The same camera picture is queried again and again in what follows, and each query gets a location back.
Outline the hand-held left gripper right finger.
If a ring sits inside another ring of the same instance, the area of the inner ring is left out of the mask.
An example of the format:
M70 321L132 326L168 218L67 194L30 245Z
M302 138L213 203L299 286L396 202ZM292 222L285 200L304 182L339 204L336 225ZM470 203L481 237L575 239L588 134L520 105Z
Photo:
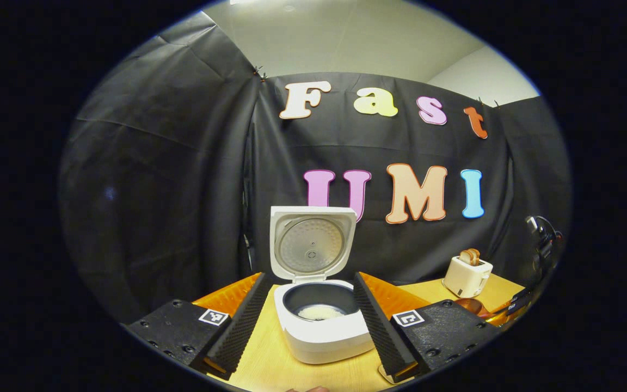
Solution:
M385 374L396 383L457 362L500 332L456 301L429 303L366 273L355 274L353 293Z

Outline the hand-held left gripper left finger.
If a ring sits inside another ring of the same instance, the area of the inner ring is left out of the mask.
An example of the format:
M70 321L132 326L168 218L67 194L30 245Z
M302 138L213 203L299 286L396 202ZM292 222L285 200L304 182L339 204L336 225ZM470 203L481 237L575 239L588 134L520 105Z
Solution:
M165 356L227 381L241 362L271 287L268 274L255 273L199 300L169 300L122 327Z

